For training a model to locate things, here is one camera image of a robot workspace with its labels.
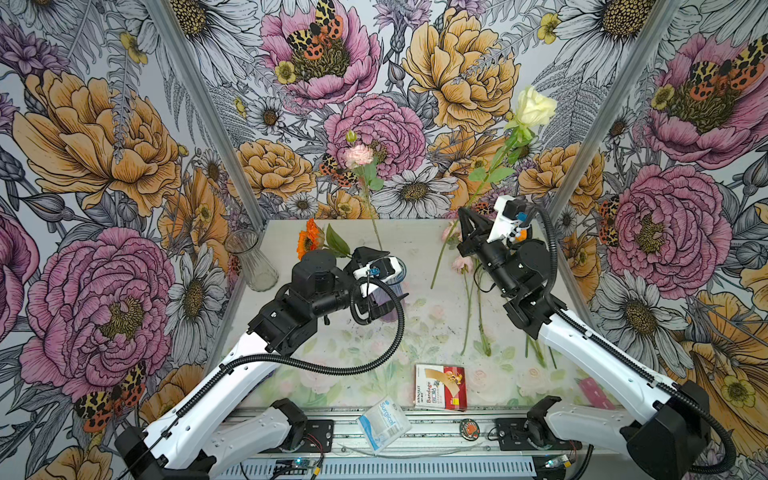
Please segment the pink rose flower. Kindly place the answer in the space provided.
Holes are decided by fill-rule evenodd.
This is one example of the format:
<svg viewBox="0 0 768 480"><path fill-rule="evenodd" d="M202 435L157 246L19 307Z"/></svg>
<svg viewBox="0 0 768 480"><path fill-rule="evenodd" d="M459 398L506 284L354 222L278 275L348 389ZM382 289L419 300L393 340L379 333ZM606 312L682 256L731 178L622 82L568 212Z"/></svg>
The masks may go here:
<svg viewBox="0 0 768 480"><path fill-rule="evenodd" d="M464 355L468 349L470 327L473 319L476 318L479 340L475 341L474 345L482 355L490 357L492 354L491 342L483 325L482 296L484 291L481 289L482 275L478 271L479 266L478 261L461 255L452 262L452 269L462 278L466 297L466 322L461 355Z"/></svg>

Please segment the orange gerbera flower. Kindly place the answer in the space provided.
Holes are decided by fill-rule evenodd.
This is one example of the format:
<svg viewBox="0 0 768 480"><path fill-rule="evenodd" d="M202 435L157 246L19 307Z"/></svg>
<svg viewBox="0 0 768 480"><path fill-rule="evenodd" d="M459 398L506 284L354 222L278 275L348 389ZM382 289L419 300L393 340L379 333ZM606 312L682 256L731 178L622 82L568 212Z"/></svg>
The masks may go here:
<svg viewBox="0 0 768 480"><path fill-rule="evenodd" d="M309 252L319 250L327 250L336 258L350 258L352 254L350 246L331 225L321 228L314 219L309 219L305 229L298 236L298 259L301 260Z"/></svg>

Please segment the aluminium corner post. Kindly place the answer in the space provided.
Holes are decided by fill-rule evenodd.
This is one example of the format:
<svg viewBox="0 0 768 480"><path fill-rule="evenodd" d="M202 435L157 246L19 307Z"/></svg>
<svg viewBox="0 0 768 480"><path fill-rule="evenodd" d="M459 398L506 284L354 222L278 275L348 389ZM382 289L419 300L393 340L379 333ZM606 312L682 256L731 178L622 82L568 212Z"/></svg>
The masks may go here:
<svg viewBox="0 0 768 480"><path fill-rule="evenodd" d="M629 89L639 79L651 55L657 51L664 33L671 25L682 4L683 1L657 1L655 3L637 42L630 50L626 64L617 70L616 79L605 101L601 104L598 115L588 130L574 163L549 205L548 213L553 220L560 215L575 193L622 102L629 95Z"/></svg>
<svg viewBox="0 0 768 480"><path fill-rule="evenodd" d="M178 69L182 83L190 94L191 100L200 114L206 130L220 154L243 207L248 214L252 228L263 233L269 219L260 208L252 187L245 176L235 153L236 148L221 121L204 76L198 67L197 57L183 37L183 32L180 29L170 3L168 1L149 1L147 10L159 31L160 38L166 46L174 66Z"/></svg>

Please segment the clear ribbed glass vase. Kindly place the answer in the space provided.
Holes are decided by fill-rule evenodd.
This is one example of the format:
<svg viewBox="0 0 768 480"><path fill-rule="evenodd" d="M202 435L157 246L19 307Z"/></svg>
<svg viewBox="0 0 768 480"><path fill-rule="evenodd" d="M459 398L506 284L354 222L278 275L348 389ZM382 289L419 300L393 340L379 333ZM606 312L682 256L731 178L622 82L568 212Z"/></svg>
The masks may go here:
<svg viewBox="0 0 768 480"><path fill-rule="evenodd" d="M240 276L248 287L256 292L265 292L276 285L279 275L259 246L260 234L252 229L231 232L225 248L234 255L240 265Z"/></svg>

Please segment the blue purple glass vase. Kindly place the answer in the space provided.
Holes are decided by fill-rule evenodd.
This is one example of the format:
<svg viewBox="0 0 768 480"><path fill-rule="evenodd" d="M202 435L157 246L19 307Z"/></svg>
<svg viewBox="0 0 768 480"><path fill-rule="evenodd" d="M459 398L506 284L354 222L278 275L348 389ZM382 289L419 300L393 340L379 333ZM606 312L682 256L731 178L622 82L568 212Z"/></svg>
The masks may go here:
<svg viewBox="0 0 768 480"><path fill-rule="evenodd" d="M405 263L395 256L387 256L374 261L371 272L374 272L374 268L378 269L376 277L388 284L398 297L403 297L404 293L400 284L407 275ZM377 306L383 307L390 300L390 297L377 287L372 293L372 300Z"/></svg>

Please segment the small green circuit board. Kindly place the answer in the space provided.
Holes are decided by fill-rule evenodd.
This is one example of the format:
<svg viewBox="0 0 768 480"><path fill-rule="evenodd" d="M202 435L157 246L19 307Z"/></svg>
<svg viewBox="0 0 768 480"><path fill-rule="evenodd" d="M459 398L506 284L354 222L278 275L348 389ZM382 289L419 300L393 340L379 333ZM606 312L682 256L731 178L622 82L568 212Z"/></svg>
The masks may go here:
<svg viewBox="0 0 768 480"><path fill-rule="evenodd" d="M313 458L293 458L277 460L275 463L274 471L277 470L308 470L313 469L317 464L317 460Z"/></svg>

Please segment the left aluminium corner post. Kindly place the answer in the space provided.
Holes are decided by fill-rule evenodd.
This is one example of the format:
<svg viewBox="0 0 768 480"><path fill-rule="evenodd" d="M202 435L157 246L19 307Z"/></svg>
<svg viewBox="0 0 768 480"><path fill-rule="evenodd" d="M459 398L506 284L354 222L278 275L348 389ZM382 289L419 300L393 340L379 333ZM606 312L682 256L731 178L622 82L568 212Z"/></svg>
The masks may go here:
<svg viewBox="0 0 768 480"><path fill-rule="evenodd" d="M183 37L183 32L180 29L170 3L168 1L149 1L147 10L159 31L160 38L166 46L174 66L178 69L182 83L190 94L191 100L200 114L206 130L220 154L243 207L248 214L252 228L263 233L269 219L260 208L252 187L245 176L235 153L236 148L221 121L204 76L198 67L197 57Z"/></svg>

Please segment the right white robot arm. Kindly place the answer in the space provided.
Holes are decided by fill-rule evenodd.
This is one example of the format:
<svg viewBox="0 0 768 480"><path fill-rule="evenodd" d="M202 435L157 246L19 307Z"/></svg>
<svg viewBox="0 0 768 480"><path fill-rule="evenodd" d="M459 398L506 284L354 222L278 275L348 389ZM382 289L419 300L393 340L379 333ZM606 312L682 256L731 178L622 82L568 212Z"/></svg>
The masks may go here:
<svg viewBox="0 0 768 480"><path fill-rule="evenodd" d="M624 407L609 411L568 406L555 398L539 402L529 417L546 439L577 440L628 455L654 479L680 479L701 472L697 460L711 440L709 397L696 383L679 384L635 360L547 294L551 255L541 240L510 245L491 237L492 223L476 212L458 213L460 254L478 260L504 300L512 324L541 340L605 387Z"/></svg>

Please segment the orange yellow flower stems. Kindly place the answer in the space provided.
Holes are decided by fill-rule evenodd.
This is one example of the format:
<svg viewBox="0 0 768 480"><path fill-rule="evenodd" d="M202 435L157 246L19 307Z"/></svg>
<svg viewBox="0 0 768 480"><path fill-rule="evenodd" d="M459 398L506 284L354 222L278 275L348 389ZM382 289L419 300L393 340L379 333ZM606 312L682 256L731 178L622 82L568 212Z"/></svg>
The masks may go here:
<svg viewBox="0 0 768 480"><path fill-rule="evenodd" d="M554 367L557 367L556 359L552 351L549 348L545 348L538 340L531 337L526 338L524 356L526 358L533 358L543 369L548 368L547 359L552 360Z"/></svg>

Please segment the right aluminium corner post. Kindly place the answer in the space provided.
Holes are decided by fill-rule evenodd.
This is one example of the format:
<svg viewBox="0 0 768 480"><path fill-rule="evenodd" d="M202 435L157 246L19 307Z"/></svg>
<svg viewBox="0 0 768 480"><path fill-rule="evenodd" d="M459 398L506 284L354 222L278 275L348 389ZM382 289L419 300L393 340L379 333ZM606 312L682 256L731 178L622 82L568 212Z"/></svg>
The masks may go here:
<svg viewBox="0 0 768 480"><path fill-rule="evenodd" d="M553 220L560 215L575 193L622 102L629 95L629 89L639 79L651 55L657 51L664 33L671 25L682 4L683 1L657 1L655 3L637 42L630 50L626 64L617 70L616 79L605 101L601 104L598 115L588 130L574 163L549 205L548 213Z"/></svg>

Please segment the white blue tissue pack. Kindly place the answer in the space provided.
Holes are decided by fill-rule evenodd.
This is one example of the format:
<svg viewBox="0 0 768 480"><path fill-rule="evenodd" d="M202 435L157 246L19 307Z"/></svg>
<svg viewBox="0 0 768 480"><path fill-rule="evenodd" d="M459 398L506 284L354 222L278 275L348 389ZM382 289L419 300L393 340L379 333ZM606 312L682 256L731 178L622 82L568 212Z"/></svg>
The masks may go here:
<svg viewBox="0 0 768 480"><path fill-rule="evenodd" d="M412 429L407 415L391 397L373 405L357 422L374 454L378 454Z"/></svg>

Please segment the cream white rose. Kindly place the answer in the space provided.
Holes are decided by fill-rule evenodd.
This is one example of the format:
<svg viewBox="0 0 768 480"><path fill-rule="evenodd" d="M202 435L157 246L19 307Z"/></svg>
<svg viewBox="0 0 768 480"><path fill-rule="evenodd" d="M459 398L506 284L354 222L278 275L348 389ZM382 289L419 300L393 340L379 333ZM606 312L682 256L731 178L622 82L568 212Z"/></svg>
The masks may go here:
<svg viewBox="0 0 768 480"><path fill-rule="evenodd" d="M514 109L505 114L504 126L489 133L460 127L438 135L427 149L425 170L443 188L437 195L448 205L434 216L455 220L461 207L472 207L493 186L513 176L515 164L538 130L551 122L556 109L555 99L528 86L518 95Z"/></svg>

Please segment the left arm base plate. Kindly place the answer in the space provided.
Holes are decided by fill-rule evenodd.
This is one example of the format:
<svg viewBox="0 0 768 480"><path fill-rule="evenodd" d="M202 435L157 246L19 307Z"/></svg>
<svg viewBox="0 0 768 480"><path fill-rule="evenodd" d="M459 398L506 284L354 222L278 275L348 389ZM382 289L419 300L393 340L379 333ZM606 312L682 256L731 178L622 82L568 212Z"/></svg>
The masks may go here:
<svg viewBox="0 0 768 480"><path fill-rule="evenodd" d="M310 419L292 426L282 446L288 453L330 453L334 440L335 422L329 419Z"/></svg>

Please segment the pink carnation stem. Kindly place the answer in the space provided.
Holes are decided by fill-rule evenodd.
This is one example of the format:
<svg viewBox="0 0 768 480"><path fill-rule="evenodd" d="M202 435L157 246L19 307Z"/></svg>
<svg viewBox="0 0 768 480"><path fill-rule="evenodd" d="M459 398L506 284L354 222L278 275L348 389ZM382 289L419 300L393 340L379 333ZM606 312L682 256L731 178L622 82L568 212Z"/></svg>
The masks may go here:
<svg viewBox="0 0 768 480"><path fill-rule="evenodd" d="M372 222L373 230L380 250L383 249L381 237L377 227L377 214L372 203L372 192L378 191L384 186L384 180L378 175L379 158L376 151L365 144L353 130L345 134L347 146L341 151L341 160L344 167L351 171L362 189L362 197L366 202Z"/></svg>

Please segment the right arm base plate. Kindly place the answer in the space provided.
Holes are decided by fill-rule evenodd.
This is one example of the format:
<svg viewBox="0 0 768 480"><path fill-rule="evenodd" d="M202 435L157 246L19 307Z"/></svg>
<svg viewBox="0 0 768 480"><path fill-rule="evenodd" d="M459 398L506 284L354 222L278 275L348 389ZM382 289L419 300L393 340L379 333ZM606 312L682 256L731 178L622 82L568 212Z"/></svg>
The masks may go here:
<svg viewBox="0 0 768 480"><path fill-rule="evenodd" d="M545 425L523 417L495 419L486 438L496 441L502 451L578 451L582 448L581 442L558 439Z"/></svg>

